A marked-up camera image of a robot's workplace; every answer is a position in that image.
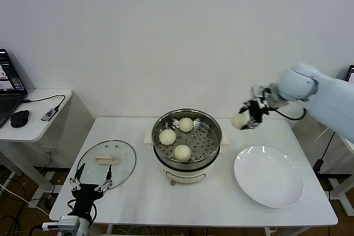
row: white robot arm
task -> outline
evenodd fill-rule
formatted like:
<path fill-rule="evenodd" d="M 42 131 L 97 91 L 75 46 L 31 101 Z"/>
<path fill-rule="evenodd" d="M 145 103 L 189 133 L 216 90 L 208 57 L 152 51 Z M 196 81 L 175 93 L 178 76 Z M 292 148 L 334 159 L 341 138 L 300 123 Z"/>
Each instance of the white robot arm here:
<path fill-rule="evenodd" d="M 262 115 L 288 102 L 302 105 L 316 120 L 354 143 L 354 85 L 326 76 L 318 69 L 297 63 L 287 69 L 278 83 L 255 86 L 253 98 L 240 113 L 249 110 L 250 120 L 243 127 L 254 128 Z"/>

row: floor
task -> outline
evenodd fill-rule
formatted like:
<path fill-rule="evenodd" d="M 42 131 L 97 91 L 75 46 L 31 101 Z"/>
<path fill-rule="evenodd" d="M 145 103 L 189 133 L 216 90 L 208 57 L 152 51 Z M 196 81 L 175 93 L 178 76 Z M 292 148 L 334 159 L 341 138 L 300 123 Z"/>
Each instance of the floor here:
<path fill-rule="evenodd" d="M 10 172 L 5 168 L 0 167 L 0 178 L 8 177 Z M 56 172 L 53 178 L 53 183 L 55 184 L 63 184 L 67 177 L 67 172 Z M 27 176 L 23 175 L 16 179 L 20 182 L 26 192 L 26 197 L 33 194 L 37 185 L 29 179 Z M 0 183 L 4 183 L 5 179 L 0 179 Z M 325 179 L 320 180 L 324 189 L 327 190 L 327 181 Z M 24 196 L 22 188 L 15 182 L 9 186 L 9 189 L 20 196 Z M 349 200 L 354 205 L 354 189 L 347 193 Z M 53 205 L 55 201 L 55 197 L 48 200 L 47 205 Z M 354 217 L 348 217 L 345 215 L 341 205 L 337 201 L 331 202 L 337 216 L 339 219 L 339 223 L 336 226 L 330 228 L 331 236 L 354 236 Z M 15 217 L 18 214 L 22 205 L 21 201 L 14 201 L 5 196 L 0 197 L 0 235 L 7 235 L 7 232 L 10 230 L 13 220 L 10 217 L 5 217 L 6 215 L 10 215 Z M 44 204 L 44 200 L 41 201 L 39 207 L 46 210 L 48 213 L 49 209 L 46 208 Z M 28 208 L 25 205 L 20 212 L 18 217 L 20 222 L 20 231 L 18 235 L 28 235 L 28 231 L 33 226 L 37 224 L 42 224 L 43 222 L 50 221 L 49 218 L 37 209 Z M 105 233 L 107 230 L 106 225 L 96 225 L 96 227 L 101 230 L 102 233 Z M 272 236 L 277 236 L 282 229 L 278 229 L 278 231 Z M 186 236 L 201 236 L 201 235 L 214 235 L 214 236 L 222 236 L 222 235 L 240 235 L 240 236 L 264 236 L 263 228 L 186 228 L 186 227 L 130 227 L 130 226 L 114 226 L 113 234 L 126 234 L 126 235 L 179 235 L 180 233 L 184 233 Z M 51 235 L 56 235 L 56 231 L 50 232 Z M 301 234 L 302 236 L 327 236 L 329 234 L 328 227 L 321 228 L 311 228 L 308 231 Z M 10 236 L 17 236 L 15 233 L 9 234 Z M 44 233 L 36 230 L 32 236 L 43 236 Z"/>

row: white plate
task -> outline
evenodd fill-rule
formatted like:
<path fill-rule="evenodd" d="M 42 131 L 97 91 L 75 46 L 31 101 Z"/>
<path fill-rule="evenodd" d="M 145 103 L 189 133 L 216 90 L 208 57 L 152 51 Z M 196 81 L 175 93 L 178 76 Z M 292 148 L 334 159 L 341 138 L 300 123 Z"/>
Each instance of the white plate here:
<path fill-rule="evenodd" d="M 299 169 L 288 156 L 268 146 L 242 150 L 236 157 L 234 171 L 244 192 L 267 207 L 290 207 L 304 193 Z"/>

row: glass lid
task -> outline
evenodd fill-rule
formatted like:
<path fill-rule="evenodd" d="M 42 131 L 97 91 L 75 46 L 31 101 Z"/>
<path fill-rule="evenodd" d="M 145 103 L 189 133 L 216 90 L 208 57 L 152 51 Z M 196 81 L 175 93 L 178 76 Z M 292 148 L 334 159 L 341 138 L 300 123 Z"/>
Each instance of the glass lid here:
<path fill-rule="evenodd" d="M 113 185 L 110 189 L 125 182 L 132 174 L 136 164 L 134 149 L 126 142 L 108 140 L 89 149 L 80 159 L 78 170 L 85 163 L 80 177 L 80 183 L 94 183 L 101 185 L 112 165 Z"/>

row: laptop screen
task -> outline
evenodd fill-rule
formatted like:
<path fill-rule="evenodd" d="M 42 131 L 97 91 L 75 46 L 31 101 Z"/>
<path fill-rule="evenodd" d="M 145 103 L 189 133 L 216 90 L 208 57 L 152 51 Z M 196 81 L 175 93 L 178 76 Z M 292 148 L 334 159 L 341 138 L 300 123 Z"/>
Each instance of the laptop screen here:
<path fill-rule="evenodd" d="M 354 65 L 349 67 L 347 78 L 345 79 L 349 83 L 354 83 Z"/>
<path fill-rule="evenodd" d="M 0 49 L 0 94 L 26 93 L 5 49 Z"/>

